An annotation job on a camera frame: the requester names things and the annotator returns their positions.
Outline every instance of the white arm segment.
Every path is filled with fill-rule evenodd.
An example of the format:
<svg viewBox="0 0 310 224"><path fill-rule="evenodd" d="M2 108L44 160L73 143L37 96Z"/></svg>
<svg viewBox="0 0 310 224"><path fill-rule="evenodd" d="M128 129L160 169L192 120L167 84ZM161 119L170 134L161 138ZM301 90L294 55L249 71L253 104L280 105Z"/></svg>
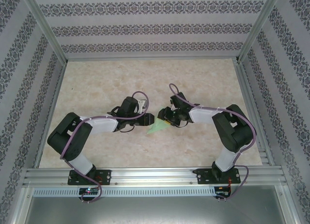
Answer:
<svg viewBox="0 0 310 224"><path fill-rule="evenodd" d="M211 111L206 109L193 108L191 111L189 111L189 116L194 123L200 122L200 123L213 124L212 116L214 116L217 113L220 113L220 111L217 110ZM237 154L238 152L234 153L224 147L219 157L215 160L215 164L222 172L226 172L233 167L233 161L236 158Z"/></svg>
<svg viewBox="0 0 310 224"><path fill-rule="evenodd" d="M74 160L69 161L69 163L84 175L93 168L93 164L85 157L85 155L83 155L82 152Z"/></svg>
<svg viewBox="0 0 310 224"><path fill-rule="evenodd" d="M81 116L81 120L85 120L87 117ZM90 124L93 128L90 134L102 133L102 132L113 132L117 127L118 121L115 119L92 119L86 123ZM83 155L81 152L74 160L69 161L77 170L86 175L92 168L93 164Z"/></svg>
<svg viewBox="0 0 310 224"><path fill-rule="evenodd" d="M86 116L81 116L81 120L85 120ZM116 119L100 118L92 119L86 123L90 124L93 128L90 134L103 133L103 132L114 132L117 127L118 121Z"/></svg>
<svg viewBox="0 0 310 224"><path fill-rule="evenodd" d="M200 109L200 108L192 108L191 111L189 111L190 119L194 123L207 123L207 124L213 124L212 116L219 113L220 111L211 111L207 109Z"/></svg>

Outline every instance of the green object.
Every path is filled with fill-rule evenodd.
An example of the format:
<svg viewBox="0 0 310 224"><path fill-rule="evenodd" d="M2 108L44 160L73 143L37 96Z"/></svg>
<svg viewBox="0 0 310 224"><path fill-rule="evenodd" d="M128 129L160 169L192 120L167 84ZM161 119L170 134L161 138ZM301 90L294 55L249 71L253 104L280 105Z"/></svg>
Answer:
<svg viewBox="0 0 310 224"><path fill-rule="evenodd" d="M149 131L147 131L147 134L149 133L154 133L156 131L168 128L170 126L170 124L166 121L163 121L159 118L156 118L154 124L151 125L151 128Z"/></svg>

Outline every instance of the enclosure wall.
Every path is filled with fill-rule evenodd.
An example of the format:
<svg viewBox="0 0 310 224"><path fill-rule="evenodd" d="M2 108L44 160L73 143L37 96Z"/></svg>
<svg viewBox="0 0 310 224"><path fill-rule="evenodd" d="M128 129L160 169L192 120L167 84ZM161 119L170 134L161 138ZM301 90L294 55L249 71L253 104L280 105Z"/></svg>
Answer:
<svg viewBox="0 0 310 224"><path fill-rule="evenodd" d="M0 0L0 223L33 167L62 65L24 0Z"/></svg>
<svg viewBox="0 0 310 224"><path fill-rule="evenodd" d="M310 0L278 0L243 61L277 165L310 222Z"/></svg>
<svg viewBox="0 0 310 224"><path fill-rule="evenodd" d="M237 56L266 0L36 0L68 59Z"/></svg>

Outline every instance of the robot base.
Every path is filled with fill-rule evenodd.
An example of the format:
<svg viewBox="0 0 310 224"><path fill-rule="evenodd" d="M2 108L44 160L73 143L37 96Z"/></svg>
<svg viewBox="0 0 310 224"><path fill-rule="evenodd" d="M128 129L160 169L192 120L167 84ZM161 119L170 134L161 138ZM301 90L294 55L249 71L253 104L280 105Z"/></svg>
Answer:
<svg viewBox="0 0 310 224"><path fill-rule="evenodd" d="M96 170L93 180L97 181L100 185L110 185L111 170ZM68 185L95 185L88 179L80 176L74 170L71 170L68 178Z"/></svg>
<svg viewBox="0 0 310 224"><path fill-rule="evenodd" d="M228 184L229 179L231 184L240 184L240 175L237 168L231 168L228 171L222 173L220 180L218 181L212 174L212 169L199 168L193 171L197 175L198 184Z"/></svg>

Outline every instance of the vent slot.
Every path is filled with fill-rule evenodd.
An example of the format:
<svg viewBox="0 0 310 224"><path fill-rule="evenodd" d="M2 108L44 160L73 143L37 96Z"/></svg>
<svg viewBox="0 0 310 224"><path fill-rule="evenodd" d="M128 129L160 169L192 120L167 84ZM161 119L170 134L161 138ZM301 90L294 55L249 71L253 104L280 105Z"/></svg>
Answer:
<svg viewBox="0 0 310 224"><path fill-rule="evenodd" d="M79 188L36 188L33 197L77 197ZM103 197L213 196L214 187L105 188Z"/></svg>

